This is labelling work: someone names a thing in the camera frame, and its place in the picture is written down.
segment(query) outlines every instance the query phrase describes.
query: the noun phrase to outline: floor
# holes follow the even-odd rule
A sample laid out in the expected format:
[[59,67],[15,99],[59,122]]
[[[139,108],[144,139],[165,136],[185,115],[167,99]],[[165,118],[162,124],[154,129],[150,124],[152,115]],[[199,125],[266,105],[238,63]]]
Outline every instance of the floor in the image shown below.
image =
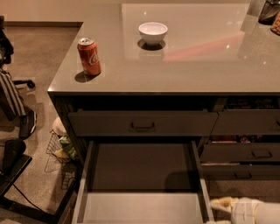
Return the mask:
[[[33,160],[16,182],[16,186],[41,209],[54,213],[64,193],[62,164],[46,153],[52,137],[52,125],[57,117],[47,95],[47,89],[74,41],[79,29],[75,27],[8,27],[4,31],[15,47],[12,63],[6,68],[14,80],[33,79],[35,89],[20,86],[24,101],[38,113],[38,124],[32,136],[25,140],[26,154]],[[0,139],[18,136],[19,120],[9,122],[0,110]],[[211,198],[224,196],[258,198],[268,202],[280,202],[278,181],[213,181],[208,182]],[[12,187],[7,198],[25,205],[29,203]],[[71,223],[70,200],[59,223]],[[0,209],[0,223],[42,223]]]

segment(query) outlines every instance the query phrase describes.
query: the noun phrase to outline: baseboard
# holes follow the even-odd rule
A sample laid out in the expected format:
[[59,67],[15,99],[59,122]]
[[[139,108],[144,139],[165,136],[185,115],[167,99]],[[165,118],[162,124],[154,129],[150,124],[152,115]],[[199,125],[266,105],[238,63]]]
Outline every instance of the baseboard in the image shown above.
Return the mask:
[[25,26],[25,27],[78,27],[82,26],[82,22],[27,22],[27,21],[5,21],[4,27],[9,26]]

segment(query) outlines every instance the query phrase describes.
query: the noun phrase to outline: drawer handle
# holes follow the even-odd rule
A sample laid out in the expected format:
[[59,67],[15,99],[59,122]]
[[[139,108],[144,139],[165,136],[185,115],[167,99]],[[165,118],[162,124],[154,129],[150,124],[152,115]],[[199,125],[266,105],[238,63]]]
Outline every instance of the drawer handle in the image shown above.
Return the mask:
[[130,124],[130,127],[135,131],[135,132],[151,132],[155,130],[155,123],[152,122],[150,126],[135,126],[134,123],[132,122]]
[[236,179],[252,179],[252,174],[251,173],[247,173],[247,174],[234,173],[234,176],[235,176]]
[[252,155],[254,158],[272,158],[272,153],[268,150],[253,150]]

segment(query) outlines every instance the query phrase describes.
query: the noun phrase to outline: concrete floor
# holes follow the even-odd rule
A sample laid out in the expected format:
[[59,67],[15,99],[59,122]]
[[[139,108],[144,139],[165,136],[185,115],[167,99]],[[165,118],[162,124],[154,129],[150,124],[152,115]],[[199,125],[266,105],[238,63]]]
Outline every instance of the concrete floor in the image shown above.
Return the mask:
[[[24,140],[27,146],[25,154],[31,156],[32,161],[15,184],[31,202],[51,214],[57,209],[65,190],[61,187],[62,164],[46,154],[52,136],[50,131],[57,117],[46,91],[78,30],[75,27],[4,29],[15,48],[12,63],[5,68],[11,73],[13,80],[32,79],[36,83],[34,89],[29,89],[26,85],[18,86],[26,104],[38,113],[38,123],[35,132]],[[9,122],[0,109],[0,139],[18,137],[18,126],[19,119]],[[5,196],[10,200],[30,205],[14,187]],[[65,211],[60,223],[70,223],[68,212],[69,210]],[[41,222],[0,209],[0,223]]]

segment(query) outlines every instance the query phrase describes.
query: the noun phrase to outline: red can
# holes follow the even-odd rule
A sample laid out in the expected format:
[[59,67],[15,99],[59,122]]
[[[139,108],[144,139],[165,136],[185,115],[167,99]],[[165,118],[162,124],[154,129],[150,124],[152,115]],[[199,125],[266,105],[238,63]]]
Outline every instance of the red can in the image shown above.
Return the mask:
[[95,41],[91,38],[81,38],[77,48],[84,73],[88,75],[100,74],[102,70]]

